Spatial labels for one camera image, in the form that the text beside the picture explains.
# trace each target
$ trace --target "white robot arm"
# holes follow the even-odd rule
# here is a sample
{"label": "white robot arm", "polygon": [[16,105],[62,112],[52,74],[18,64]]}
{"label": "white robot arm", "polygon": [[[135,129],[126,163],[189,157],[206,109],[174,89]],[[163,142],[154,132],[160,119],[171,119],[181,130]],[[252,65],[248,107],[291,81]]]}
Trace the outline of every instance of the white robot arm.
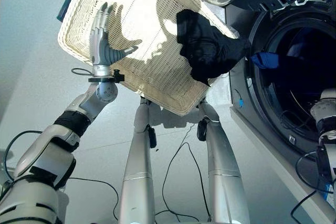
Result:
{"label": "white robot arm", "polygon": [[320,100],[311,108],[319,133],[317,165],[320,176],[334,186],[336,181],[336,88],[322,92]]}
{"label": "white robot arm", "polygon": [[61,223],[56,190],[64,186],[75,168],[72,152],[80,137],[102,109],[115,100],[115,83],[124,80],[110,65],[137,47],[114,50],[107,41],[106,24],[112,7],[105,3],[97,12],[90,34],[93,76],[89,89],[48,126],[19,160],[11,185],[0,198],[0,223]]}

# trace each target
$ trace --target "wire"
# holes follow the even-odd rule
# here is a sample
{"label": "wire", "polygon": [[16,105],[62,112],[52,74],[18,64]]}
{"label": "wire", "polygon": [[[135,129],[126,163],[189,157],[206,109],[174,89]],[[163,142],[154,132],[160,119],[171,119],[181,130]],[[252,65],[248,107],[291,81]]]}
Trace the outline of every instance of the wire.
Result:
{"label": "wire", "polygon": [[242,99],[242,96],[240,95],[239,91],[237,89],[235,89],[235,91],[237,92],[237,94],[239,95],[239,99]]}
{"label": "wire", "polygon": [[299,203],[297,203],[297,205],[293,208],[293,210],[290,212],[290,216],[293,218],[293,220],[297,223],[297,224],[302,224],[297,218],[294,217],[294,212],[296,211],[296,209],[298,209],[303,202],[305,202],[307,199],[309,199],[311,196],[313,196],[317,191],[314,190],[311,194],[308,194],[307,196],[305,196],[305,198],[303,198]]}
{"label": "wire", "polygon": [[198,220],[196,217],[194,217],[194,216],[190,216],[190,215],[182,215],[182,214],[178,214],[177,212],[172,211],[172,210],[168,207],[168,204],[167,204],[167,202],[166,202],[166,200],[165,200],[165,198],[164,198],[164,193],[163,193],[163,191],[164,191],[164,185],[165,185],[166,180],[167,180],[167,176],[168,176],[168,172],[169,172],[170,166],[171,166],[173,160],[175,159],[176,155],[177,155],[178,152],[180,151],[180,149],[181,149],[185,144],[188,146],[189,152],[191,153],[191,155],[192,155],[192,157],[193,157],[193,159],[194,159],[194,161],[195,161],[195,164],[196,164],[196,166],[197,166],[198,173],[199,173],[199,175],[200,175],[201,187],[202,187],[202,193],[203,193],[203,199],[204,199],[204,203],[205,203],[206,211],[207,211],[207,213],[208,213],[208,216],[210,216],[209,209],[208,209],[207,202],[206,202],[206,198],[205,198],[204,186],[203,186],[203,179],[202,179],[202,174],[201,174],[200,167],[199,167],[199,165],[198,165],[198,163],[197,163],[197,161],[196,161],[196,158],[195,158],[193,152],[191,151],[191,148],[190,148],[189,143],[188,143],[188,142],[185,142],[185,143],[184,143],[186,137],[188,136],[188,133],[191,131],[191,129],[192,129],[192,127],[193,127],[194,125],[195,125],[195,124],[193,124],[193,125],[190,127],[190,129],[186,132],[184,138],[183,138],[182,141],[181,141],[181,144],[180,144],[179,148],[177,149],[177,151],[175,152],[174,156],[173,156],[172,159],[170,160],[169,165],[168,165],[168,168],[167,168],[167,172],[166,172],[166,175],[165,175],[165,178],[164,178],[164,182],[163,182],[163,185],[162,185],[162,198],[163,198],[163,202],[164,202],[164,204],[166,205],[166,208],[167,208],[168,210],[164,210],[164,211],[161,211],[161,212],[157,213],[157,214],[160,214],[160,213],[162,213],[162,212],[169,211],[169,212],[171,212],[172,214],[174,214],[174,215],[176,216],[176,218],[177,218],[177,220],[178,220],[179,222],[180,222],[180,220],[179,220],[179,216],[191,217],[191,218],[193,218],[193,219],[199,221],[199,220]]}
{"label": "wire", "polygon": [[[284,125],[284,123],[283,123],[283,116],[284,116],[284,114],[286,114],[286,113],[290,113],[290,114],[292,114],[292,115],[294,115],[300,122],[301,122],[301,124],[300,125],[297,125],[297,126],[294,126],[294,127],[287,127],[287,126],[285,126]],[[303,121],[300,117],[298,117],[298,115],[296,115],[294,112],[292,112],[292,111],[290,111],[290,110],[284,110],[281,114],[280,114],[280,124],[281,124],[281,126],[282,127],[284,127],[286,130],[295,130],[295,129],[298,129],[298,128],[301,128],[301,127],[303,127],[303,126],[305,126],[309,131],[311,131],[311,132],[313,132],[313,130],[311,129],[311,127],[309,127],[308,125],[307,125],[307,123],[308,123],[308,121],[311,119],[311,118],[308,118],[306,121]]]}
{"label": "wire", "polygon": [[[76,72],[75,70],[80,70],[86,73]],[[91,71],[84,69],[84,68],[72,68],[71,72],[79,76],[93,76],[93,73]]]}
{"label": "wire", "polygon": [[299,164],[300,164],[300,162],[301,162],[305,157],[308,157],[309,155],[311,155],[311,154],[315,154],[315,153],[316,153],[316,151],[308,152],[308,153],[304,154],[302,157],[300,157],[300,158],[296,161],[296,163],[295,163],[295,171],[296,171],[296,174],[298,175],[299,179],[300,179],[303,183],[305,183],[307,186],[309,186],[310,188],[315,189],[316,191],[320,191],[320,192],[322,192],[322,193],[333,194],[332,191],[327,191],[327,190],[319,189],[318,187],[309,184],[309,183],[308,183],[308,182],[301,176],[301,174],[300,174],[300,172],[299,172]]}
{"label": "wire", "polygon": [[108,185],[109,187],[111,187],[115,191],[115,194],[117,195],[117,203],[116,203],[116,205],[113,208],[113,216],[114,216],[114,218],[116,220],[118,220],[118,218],[116,217],[115,209],[116,209],[116,207],[118,205],[118,202],[119,202],[119,195],[118,195],[117,190],[111,184],[109,184],[109,183],[107,183],[105,181],[96,180],[96,179],[77,178],[77,177],[70,177],[68,179],[78,179],[78,180],[84,180],[84,181],[99,182],[99,183],[103,183],[103,184]]}
{"label": "wire", "polygon": [[6,150],[5,150],[5,153],[4,153],[4,156],[2,158],[2,162],[3,162],[3,165],[4,165],[4,173],[7,177],[7,179],[10,181],[10,182],[14,182],[14,179],[13,177],[9,174],[8,172],[8,169],[7,169],[7,156],[8,156],[8,153],[9,153],[9,150],[11,148],[11,146],[14,144],[14,142],[22,135],[24,134],[27,134],[27,133],[36,133],[36,134],[41,134],[42,131],[22,131],[21,133],[17,134],[9,143],[9,145],[7,146]]}

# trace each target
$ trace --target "robotic hand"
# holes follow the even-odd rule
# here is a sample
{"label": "robotic hand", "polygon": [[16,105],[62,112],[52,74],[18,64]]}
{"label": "robotic hand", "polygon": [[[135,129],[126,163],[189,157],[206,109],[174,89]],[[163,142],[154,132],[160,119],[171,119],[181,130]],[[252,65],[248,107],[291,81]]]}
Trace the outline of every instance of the robotic hand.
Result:
{"label": "robotic hand", "polygon": [[124,81],[110,65],[134,52],[137,47],[115,50],[109,47],[106,29],[112,7],[98,10],[90,33],[93,77],[89,89],[78,96],[65,112],[48,126],[19,160],[11,185],[0,198],[0,223],[61,223],[56,190],[64,186],[75,168],[72,152],[80,137],[102,109],[115,100],[115,83]]}
{"label": "robotic hand", "polygon": [[124,50],[110,48],[108,43],[107,22],[113,7],[114,5],[108,7],[108,4],[104,3],[98,10],[92,24],[90,33],[90,54],[92,57],[93,73],[96,75],[102,75],[101,67],[97,66],[110,67],[110,65],[133,53],[138,48],[137,46]]}

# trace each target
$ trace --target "black cloth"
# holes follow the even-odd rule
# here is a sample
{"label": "black cloth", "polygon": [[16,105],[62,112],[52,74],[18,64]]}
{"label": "black cloth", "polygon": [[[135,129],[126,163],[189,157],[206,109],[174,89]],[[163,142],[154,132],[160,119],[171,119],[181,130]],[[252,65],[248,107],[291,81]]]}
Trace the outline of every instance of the black cloth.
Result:
{"label": "black cloth", "polygon": [[185,9],[176,14],[177,43],[180,54],[192,67],[191,76],[206,85],[208,78],[227,73],[250,52],[247,39],[231,39],[223,35],[201,14]]}

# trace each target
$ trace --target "wicker basket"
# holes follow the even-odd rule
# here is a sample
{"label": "wicker basket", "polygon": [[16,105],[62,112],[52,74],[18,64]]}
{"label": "wicker basket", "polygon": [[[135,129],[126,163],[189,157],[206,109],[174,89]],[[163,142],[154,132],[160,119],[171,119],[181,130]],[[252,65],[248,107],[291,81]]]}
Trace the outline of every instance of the wicker basket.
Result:
{"label": "wicker basket", "polygon": [[191,9],[226,36],[235,35],[200,0],[71,0],[58,42],[66,52],[90,65],[90,28],[104,2],[116,3],[108,25],[110,46],[139,46],[111,66],[125,75],[122,84],[173,113],[187,114],[208,87],[192,79],[187,60],[180,56],[176,13]]}

